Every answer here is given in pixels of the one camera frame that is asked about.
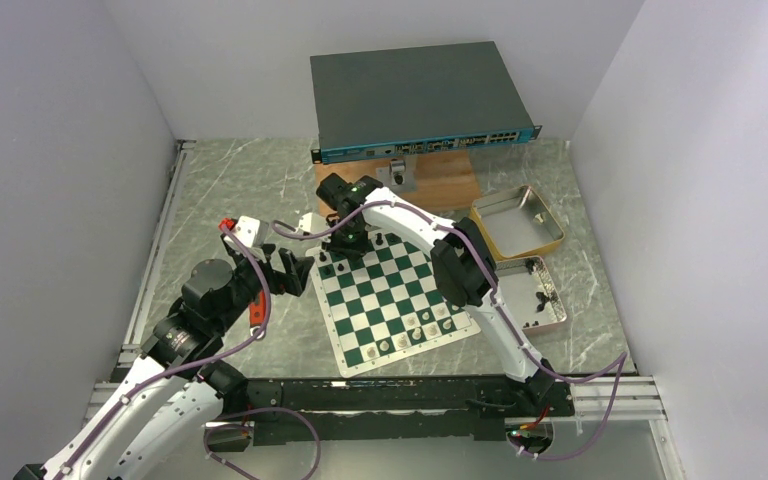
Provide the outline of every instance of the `wooden board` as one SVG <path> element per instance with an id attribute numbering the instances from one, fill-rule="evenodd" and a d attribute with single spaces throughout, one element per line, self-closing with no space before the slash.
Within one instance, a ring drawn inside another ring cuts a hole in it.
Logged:
<path id="1" fill-rule="evenodd" d="M 389 163 L 389 158 L 379 158 L 320 164 L 313 168 L 317 185 L 332 173 L 351 183 L 364 175 L 375 178 L 375 169 L 387 167 Z M 432 213 L 470 208 L 472 201 L 481 197 L 481 189 L 469 163 L 469 153 L 463 150 L 420 155 L 416 162 L 415 176 L 416 191 L 400 193 L 399 196 Z M 320 200 L 319 213 L 326 216 L 334 211 Z"/>

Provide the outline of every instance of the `red tool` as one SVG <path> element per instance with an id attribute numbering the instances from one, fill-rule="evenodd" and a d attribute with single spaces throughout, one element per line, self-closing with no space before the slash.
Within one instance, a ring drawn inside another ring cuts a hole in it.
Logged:
<path id="1" fill-rule="evenodd" d="M 266 295 L 261 291 L 249 305 L 249 332 L 252 336 L 257 334 L 263 319 L 266 317 Z"/>

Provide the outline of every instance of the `wall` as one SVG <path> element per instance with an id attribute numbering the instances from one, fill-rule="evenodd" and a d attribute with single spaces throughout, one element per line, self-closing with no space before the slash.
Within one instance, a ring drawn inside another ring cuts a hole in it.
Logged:
<path id="1" fill-rule="evenodd" d="M 768 2 L 648 0 L 572 145 L 689 478 L 768 478 Z"/>
<path id="2" fill-rule="evenodd" d="M 311 55 L 495 40 L 543 135 L 570 138 L 642 0 L 107 0 L 177 138 L 318 133 Z"/>
<path id="3" fill-rule="evenodd" d="M 100 0 L 0 2 L 0 479 L 59 450 L 109 374 L 173 159 Z"/>

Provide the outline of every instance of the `metal tray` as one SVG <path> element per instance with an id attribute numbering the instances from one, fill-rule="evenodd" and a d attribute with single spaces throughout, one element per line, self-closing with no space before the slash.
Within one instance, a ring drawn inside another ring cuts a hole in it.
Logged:
<path id="1" fill-rule="evenodd" d="M 499 286 L 513 320 L 527 334 L 558 328 L 567 320 L 567 312 L 546 263 L 539 256 L 505 260 L 496 264 Z M 543 302 L 538 296 L 548 297 Z"/>
<path id="2" fill-rule="evenodd" d="M 545 255 L 564 239 L 557 219 L 530 185 L 475 200 L 469 216 L 496 260 Z"/>

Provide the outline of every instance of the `table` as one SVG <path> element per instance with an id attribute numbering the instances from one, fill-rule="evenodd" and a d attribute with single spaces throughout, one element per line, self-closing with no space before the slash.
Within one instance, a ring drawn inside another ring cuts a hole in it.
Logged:
<path id="1" fill-rule="evenodd" d="M 317 211 L 310 149 L 314 139 L 227 139 L 198 141 L 184 165 L 183 190 L 149 309 L 151 329 L 180 295 L 192 267 L 208 258 L 227 258 L 217 225 L 223 217 L 248 215 L 295 224 Z M 569 320 L 557 331 L 530 337 L 561 373 L 595 372 L 628 344 L 569 160 L 566 143 L 540 139 L 525 145 L 474 149 L 473 170 L 483 193 L 531 184 L 566 232 L 546 256 Z M 462 212 L 451 212 L 456 216 Z M 297 255 L 316 245 L 270 232 L 267 241 Z M 252 378 L 338 377 L 316 295 L 273 297 L 273 317 L 264 341 L 226 361 Z M 226 349 L 249 335 L 248 314 L 225 336 Z M 626 371 L 634 370 L 626 362 Z M 502 373 L 481 335 L 412 356 L 365 375 L 469 375 Z"/>

